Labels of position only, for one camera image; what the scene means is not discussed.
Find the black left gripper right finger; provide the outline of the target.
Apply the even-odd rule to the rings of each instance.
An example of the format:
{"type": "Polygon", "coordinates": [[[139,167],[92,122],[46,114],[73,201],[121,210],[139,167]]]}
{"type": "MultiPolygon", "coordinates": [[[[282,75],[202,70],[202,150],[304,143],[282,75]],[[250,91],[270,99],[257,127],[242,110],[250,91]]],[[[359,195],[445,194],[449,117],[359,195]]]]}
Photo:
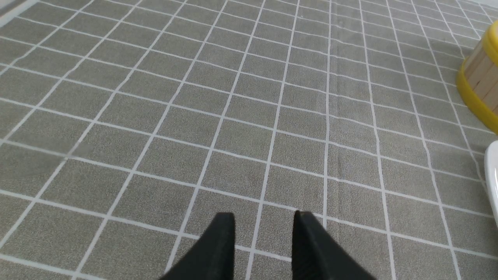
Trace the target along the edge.
{"type": "Polygon", "coordinates": [[[295,211],[292,279],[374,280],[324,229],[311,212],[295,211]]]}

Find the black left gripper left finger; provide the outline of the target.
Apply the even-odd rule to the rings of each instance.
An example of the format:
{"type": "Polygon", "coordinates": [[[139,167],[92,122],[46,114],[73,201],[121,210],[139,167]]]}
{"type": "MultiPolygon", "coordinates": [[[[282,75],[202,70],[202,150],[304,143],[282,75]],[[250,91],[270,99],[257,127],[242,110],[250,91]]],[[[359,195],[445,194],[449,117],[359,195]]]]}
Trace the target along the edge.
{"type": "Polygon", "coordinates": [[[235,216],[217,213],[192,248],[162,280],[232,280],[234,277],[235,216]]]}

